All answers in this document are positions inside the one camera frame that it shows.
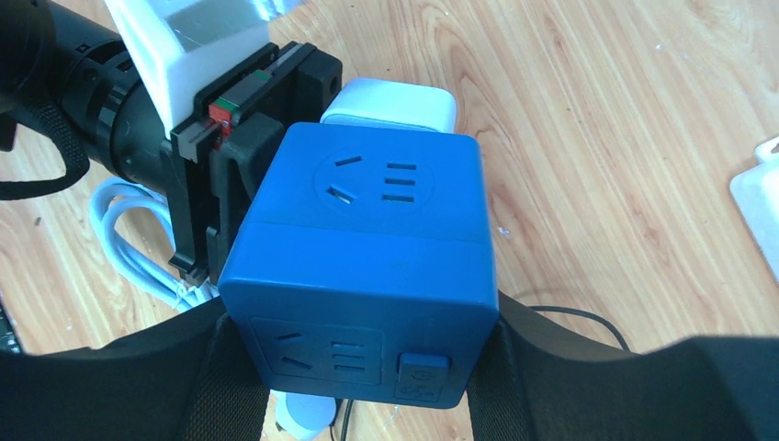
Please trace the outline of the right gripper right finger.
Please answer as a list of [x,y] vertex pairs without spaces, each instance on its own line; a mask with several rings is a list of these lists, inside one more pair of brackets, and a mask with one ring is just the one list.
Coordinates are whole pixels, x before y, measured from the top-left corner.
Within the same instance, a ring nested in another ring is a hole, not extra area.
[[467,388],[478,440],[775,440],[778,341],[612,347],[508,297]]

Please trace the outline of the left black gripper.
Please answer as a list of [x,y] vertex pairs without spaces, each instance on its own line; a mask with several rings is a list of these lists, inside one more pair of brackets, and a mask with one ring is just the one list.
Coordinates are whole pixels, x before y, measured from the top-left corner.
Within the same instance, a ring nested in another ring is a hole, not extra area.
[[61,105],[90,158],[162,194],[171,265],[192,285],[217,281],[283,136],[315,122],[342,87],[342,62],[316,46],[269,43],[193,98],[166,129],[119,35],[97,24],[61,34]]

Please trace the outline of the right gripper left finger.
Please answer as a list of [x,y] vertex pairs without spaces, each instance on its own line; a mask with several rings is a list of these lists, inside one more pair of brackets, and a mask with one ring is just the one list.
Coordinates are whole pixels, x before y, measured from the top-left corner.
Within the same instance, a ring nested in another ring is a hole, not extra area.
[[257,440],[268,400],[220,300],[100,349],[1,355],[4,440]]

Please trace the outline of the dark blue cube adapter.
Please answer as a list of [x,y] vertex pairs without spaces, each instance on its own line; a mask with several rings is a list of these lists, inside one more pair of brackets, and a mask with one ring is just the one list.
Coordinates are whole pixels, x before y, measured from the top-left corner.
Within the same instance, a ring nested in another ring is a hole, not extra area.
[[499,315],[478,142],[291,126],[219,292],[273,390],[457,406]]

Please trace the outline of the white power strip blue USB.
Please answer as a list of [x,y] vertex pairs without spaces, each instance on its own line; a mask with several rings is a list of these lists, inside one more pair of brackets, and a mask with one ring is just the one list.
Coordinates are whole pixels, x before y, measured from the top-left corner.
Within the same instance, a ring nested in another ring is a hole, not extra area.
[[778,282],[778,136],[754,150],[757,164],[735,175],[729,191]]

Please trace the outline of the light blue power strip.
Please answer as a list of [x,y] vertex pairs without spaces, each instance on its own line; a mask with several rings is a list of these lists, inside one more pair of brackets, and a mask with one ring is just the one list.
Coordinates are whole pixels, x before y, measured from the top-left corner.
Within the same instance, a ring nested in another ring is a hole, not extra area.
[[320,123],[453,133],[456,119],[457,102],[445,89],[356,78],[325,109]]

